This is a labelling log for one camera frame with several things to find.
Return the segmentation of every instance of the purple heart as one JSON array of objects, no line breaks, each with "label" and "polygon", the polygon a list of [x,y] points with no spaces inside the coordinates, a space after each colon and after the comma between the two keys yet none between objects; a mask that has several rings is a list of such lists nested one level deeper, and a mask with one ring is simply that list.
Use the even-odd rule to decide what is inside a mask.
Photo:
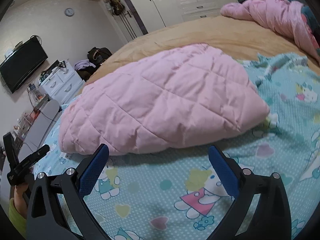
[{"label": "purple heart", "polygon": [[287,100],[287,96],[285,94],[280,94],[280,98],[282,101],[286,101]]},{"label": "purple heart", "polygon": [[261,158],[268,158],[275,153],[275,150],[270,147],[268,143],[261,143],[257,148],[257,156]]},{"label": "purple heart", "polygon": [[167,222],[169,218],[168,217],[157,217],[150,221],[150,224],[158,230],[166,230],[167,229]]}]

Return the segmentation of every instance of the folded pink comforter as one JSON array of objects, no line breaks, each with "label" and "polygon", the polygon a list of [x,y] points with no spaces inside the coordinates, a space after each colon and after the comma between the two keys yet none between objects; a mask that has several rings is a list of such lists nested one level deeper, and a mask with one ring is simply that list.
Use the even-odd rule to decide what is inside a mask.
[{"label": "folded pink comforter", "polygon": [[221,8],[220,13],[234,19],[256,21],[262,27],[293,39],[298,48],[320,63],[317,52],[319,45],[305,16],[301,14],[303,6],[298,1],[246,0],[243,3],[228,3]]},{"label": "folded pink comforter", "polygon": [[159,152],[246,132],[269,113],[242,65],[207,44],[159,52],[86,86],[62,115],[62,152]]}]

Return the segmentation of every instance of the yellow blanket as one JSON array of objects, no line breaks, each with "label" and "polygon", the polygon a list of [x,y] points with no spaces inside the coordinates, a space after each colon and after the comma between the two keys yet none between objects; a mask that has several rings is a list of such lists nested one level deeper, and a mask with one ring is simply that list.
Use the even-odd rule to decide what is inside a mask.
[{"label": "yellow blanket", "polygon": [[[86,84],[96,81],[127,63],[166,49],[192,43],[207,43],[235,59],[256,60],[257,53],[265,56],[286,52],[306,55],[292,41],[255,22],[224,16],[209,17],[177,24],[136,38],[108,58]],[[307,56],[309,67],[320,74],[316,61],[311,56]]]}]

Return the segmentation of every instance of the white dresser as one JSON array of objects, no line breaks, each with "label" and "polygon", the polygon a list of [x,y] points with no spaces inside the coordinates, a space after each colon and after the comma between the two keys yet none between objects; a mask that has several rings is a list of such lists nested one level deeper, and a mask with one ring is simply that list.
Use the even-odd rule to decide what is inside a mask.
[{"label": "white dresser", "polygon": [[52,73],[41,83],[39,90],[62,105],[70,101],[84,84],[84,80],[66,61],[66,68],[54,68]]}]

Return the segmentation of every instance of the television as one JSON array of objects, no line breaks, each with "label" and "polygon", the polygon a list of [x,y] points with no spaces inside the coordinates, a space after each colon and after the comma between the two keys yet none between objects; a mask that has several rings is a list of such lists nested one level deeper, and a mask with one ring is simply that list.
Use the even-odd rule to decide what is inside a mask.
[{"label": "television", "polygon": [[14,93],[48,58],[36,36],[18,47],[2,64],[0,73]]}]

